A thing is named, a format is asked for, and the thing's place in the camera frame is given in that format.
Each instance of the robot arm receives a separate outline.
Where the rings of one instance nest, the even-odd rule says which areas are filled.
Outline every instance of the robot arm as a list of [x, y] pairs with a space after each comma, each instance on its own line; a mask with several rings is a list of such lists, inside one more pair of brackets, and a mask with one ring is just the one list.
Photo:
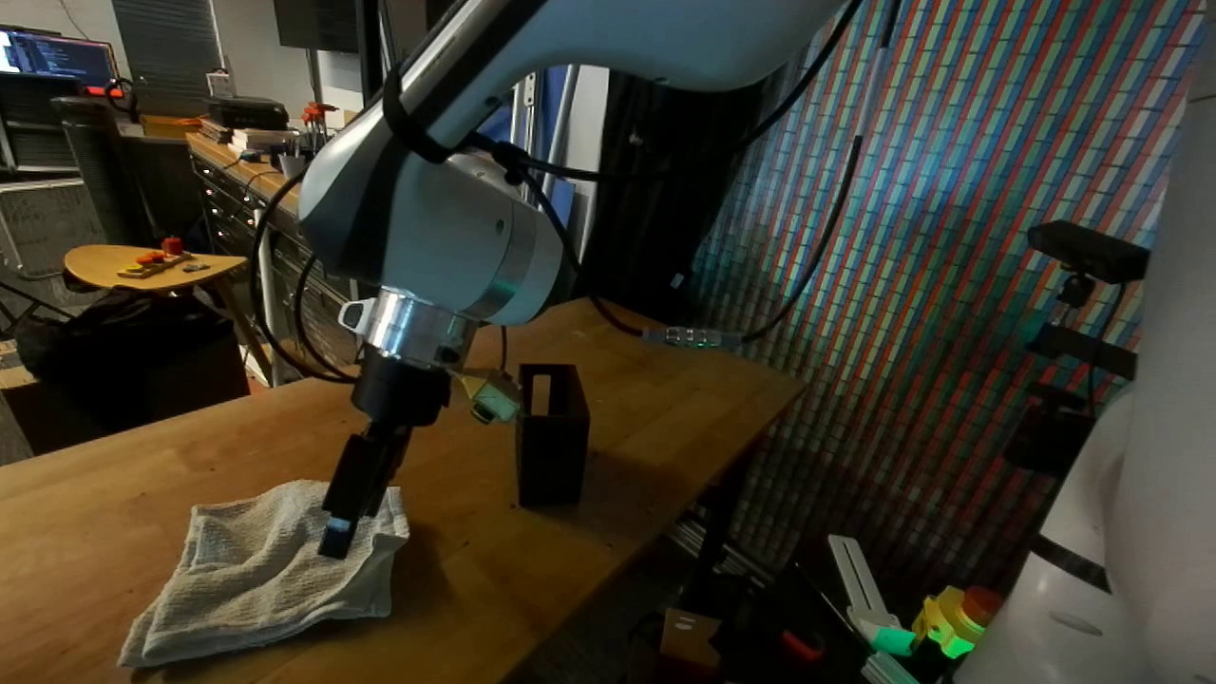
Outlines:
[[464, 0], [302, 174], [300, 224], [329, 274], [374, 283], [340, 322], [369, 351], [352, 403], [372, 420], [334, 472], [322, 555], [344, 555], [415, 427], [444, 408], [480, 322], [533, 319], [563, 243], [500, 170], [461, 158], [500, 96], [543, 64], [607, 64], [730, 93], [785, 64], [839, 0]]

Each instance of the wooden table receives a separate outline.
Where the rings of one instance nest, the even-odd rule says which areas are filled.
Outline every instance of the wooden table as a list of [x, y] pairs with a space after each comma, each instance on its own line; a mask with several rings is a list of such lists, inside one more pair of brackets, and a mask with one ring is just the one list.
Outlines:
[[[229, 146], [215, 146], [215, 141], [206, 139], [206, 135], [187, 135], [187, 146], [189, 146], [195, 158], [202, 158], [206, 164], [212, 164], [212, 169], [224, 170], [234, 186], [257, 196], [262, 202], [272, 198], [272, 196], [287, 182], [272, 164], [264, 164], [264, 159], [240, 159], [240, 158], [233, 158]], [[300, 186], [279, 198], [279, 211], [284, 211], [287, 216], [296, 216], [296, 211], [300, 211]]]
[[140, 270], [140, 259], [151, 248], [127, 243], [75, 243], [65, 255], [65, 270], [93, 291], [140, 291], [140, 293], [169, 293], [210, 284], [243, 265], [243, 255], [187, 255], [183, 264], [157, 270], [157, 274], [127, 274]]
[[[483, 335], [474, 363], [492, 367], [492, 344]], [[415, 541], [396, 564], [391, 619], [160, 677], [500, 680], [799, 396], [737, 358], [623, 339], [590, 305], [550, 310], [510, 351], [573, 363], [585, 382], [594, 457], [578, 509], [515, 509], [514, 429], [452, 408], [415, 433], [396, 479]], [[325, 479], [359, 427], [344, 396], [307, 382], [0, 468], [2, 680], [124, 680], [116, 648], [177, 564], [189, 505]]]

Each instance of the table leg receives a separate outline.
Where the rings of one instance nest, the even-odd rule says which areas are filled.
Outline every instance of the table leg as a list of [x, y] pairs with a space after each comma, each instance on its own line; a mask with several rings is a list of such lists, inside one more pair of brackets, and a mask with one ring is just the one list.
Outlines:
[[234, 322], [234, 339], [255, 355], [255, 367], [257, 367], [257, 372], [264, 376], [264, 386], [276, 386], [276, 382], [272, 382], [272, 367], [271, 367], [271, 358], [264, 358], [264, 351], [262, 351], [262, 335], [252, 329], [252, 316], [240, 311], [234, 293], [233, 293], [233, 283], [221, 278], [212, 291], [215, 291], [221, 305], [229, 310], [229, 316], [233, 316], [233, 322]]
[[734, 462], [727, 468], [727, 477], [704, 493], [705, 533], [696, 550], [696, 572], [691, 572], [687, 587], [704, 587], [715, 577], [715, 566], [723, 564], [727, 543], [730, 543], [730, 526], [734, 526], [737, 502], [743, 498], [748, 468], [752, 468], [748, 457]]

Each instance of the towel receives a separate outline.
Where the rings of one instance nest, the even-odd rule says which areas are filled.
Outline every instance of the towel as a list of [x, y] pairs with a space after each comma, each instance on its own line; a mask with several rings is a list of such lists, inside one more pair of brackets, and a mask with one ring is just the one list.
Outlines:
[[344, 560], [322, 560], [322, 484], [189, 509], [183, 564], [124, 634], [121, 669], [257, 650], [325, 619], [385, 619], [391, 560], [407, 543], [397, 490], [355, 526]]

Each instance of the cable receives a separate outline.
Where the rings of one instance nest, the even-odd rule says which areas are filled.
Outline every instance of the cable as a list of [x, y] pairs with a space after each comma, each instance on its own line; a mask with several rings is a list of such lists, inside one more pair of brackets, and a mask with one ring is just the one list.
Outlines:
[[506, 329], [497, 329], [497, 376], [506, 376], [506, 363], [510, 363], [510, 335]]
[[813, 274], [822, 270], [822, 264], [823, 264], [823, 255], [827, 255], [827, 248], [832, 248], [832, 239], [834, 239], [839, 212], [843, 212], [843, 206], [848, 206], [849, 179], [856, 179], [856, 170], [860, 170], [862, 148], [865, 148], [865, 139], [856, 139], [849, 148], [848, 148], [848, 169], [843, 169], [843, 179], [839, 179], [839, 192], [834, 192], [834, 202], [832, 202], [823, 236], [818, 239], [804, 270], [799, 274], [792, 293], [784, 300], [784, 310], [778, 310], [773, 316], [767, 316], [759, 329], [743, 330], [742, 344], [757, 344], [757, 339], [772, 335], [784, 319], [790, 319], [792, 305], [799, 305], [803, 293], [808, 291]]
[[[540, 186], [540, 179], [535, 179], [533, 170], [523, 170], [523, 182], [529, 182], [533, 198], [540, 202], [545, 224], [558, 232], [563, 255], [567, 255], [578, 284], [590, 291], [590, 284], [585, 284], [585, 270], [580, 270], [580, 264], [578, 264], [578, 255], [573, 255], [569, 232], [567, 232], [554, 202], [543, 196], [543, 186]], [[596, 310], [616, 330], [623, 330], [623, 335], [632, 335], [632, 339], [640, 339], [640, 329], [623, 322], [596, 293], [590, 293], [590, 300], [594, 300], [594, 310]]]
[[[1129, 284], [1115, 284], [1115, 296], [1112, 296], [1112, 305], [1104, 310], [1104, 316], [1103, 316], [1103, 322], [1098, 322], [1098, 348], [1104, 344], [1110, 322], [1112, 322], [1115, 310], [1124, 305], [1124, 293], [1129, 293]], [[1094, 367], [1098, 367], [1098, 348], [1094, 348], [1094, 355], [1088, 358], [1088, 403], [1091, 403], [1091, 410], [1094, 410], [1094, 403], [1098, 403], [1098, 372], [1094, 372]]]
[[86, 39], [82, 26], [75, 23], [75, 12], [72, 12], [67, 0], [60, 0], [60, 12], [65, 12], [65, 21], [72, 23], [72, 30], [75, 30], [78, 39]]
[[279, 363], [287, 363], [300, 376], [315, 376], [315, 382], [325, 382], [325, 386], [344, 386], [340, 376], [329, 376], [329, 372], [315, 372], [315, 368], [307, 368], [300, 358], [291, 358], [276, 339], [272, 339], [272, 330], [271, 330], [271, 322], [264, 322], [264, 316], [262, 316], [262, 284], [257, 284], [257, 251], [262, 251], [262, 243], [264, 243], [264, 232], [271, 232], [271, 220], [272, 220], [272, 212], [276, 212], [276, 206], [287, 198], [287, 192], [291, 186], [300, 186], [300, 179], [302, 179], [302, 170], [296, 170], [291, 179], [284, 179], [272, 196], [271, 196], [271, 202], [262, 206], [262, 216], [257, 216], [257, 224], [255, 224], [255, 243], [252, 243], [252, 283], [245, 283], [245, 291], [252, 291], [252, 316], [255, 316], [255, 329], [262, 330], [262, 339], [272, 348], [272, 355], [279, 358]]
[[[803, 84], [808, 84], [818, 75], [818, 68], [832, 56], [832, 46], [839, 42], [843, 26], [849, 23], [849, 17], [860, 12], [860, 0], [843, 12], [843, 21], [834, 23], [832, 39], [823, 42], [822, 56], [804, 68]], [[880, 54], [879, 54], [879, 64], [868, 72], [868, 96], [862, 101], [862, 120], [860, 120], [860, 135], [849, 139], [849, 148], [848, 148], [848, 169], [843, 169], [843, 179], [839, 179], [839, 192], [834, 192], [834, 202], [832, 202], [832, 212], [827, 212], [827, 224], [804, 264], [804, 270], [799, 274], [792, 283], [792, 293], [785, 296], [785, 305], [767, 319], [759, 322], [757, 330], [743, 330], [742, 344], [757, 344], [762, 335], [772, 335], [790, 311], [792, 305], [803, 300], [803, 293], [808, 291], [813, 274], [822, 270], [832, 239], [834, 239], [834, 227], [839, 227], [839, 216], [843, 216], [843, 206], [848, 206], [848, 196], [849, 196], [849, 182], [856, 182], [856, 170], [860, 170], [860, 159], [862, 159], [862, 148], [865, 148], [865, 131], [868, 131], [868, 104], [872, 104], [872, 93], [880, 84], [880, 72], [884, 72], [884, 54], [887, 54], [887, 42], [891, 42], [891, 30], [895, 30], [895, 21], [899, 21], [899, 0], [887, 3], [887, 17], [884, 17], [884, 30], [880, 30]]]
[[843, 30], [849, 26], [849, 21], [860, 17], [862, 0], [848, 3], [834, 30], [827, 36], [823, 50], [813, 56], [813, 64], [799, 75], [799, 84], [785, 93], [785, 101], [762, 116], [748, 135], [743, 135], [743, 148], [762, 139], [773, 121], [784, 121], [792, 104], [813, 88], [813, 82], [822, 75], [822, 68], [827, 64], [827, 56], [834, 54]]
[[545, 170], [545, 174], [580, 179], [580, 182], [600, 182], [602, 179], [600, 170], [590, 170], [590, 169], [563, 169], [563, 164], [535, 159], [523, 148], [515, 148], [510, 141], [492, 141], [486, 135], [469, 135], [464, 141], [464, 148], [480, 148], [480, 154], [492, 158], [506, 170]]
[[296, 319], [296, 335], [302, 344], [302, 351], [315, 358], [315, 367], [322, 367], [334, 382], [340, 386], [352, 386], [355, 376], [340, 372], [317, 348], [315, 339], [307, 335], [307, 322], [302, 322], [302, 293], [307, 293], [307, 274], [315, 270], [315, 255], [307, 255], [300, 278], [296, 278], [296, 293], [291, 293], [291, 319]]

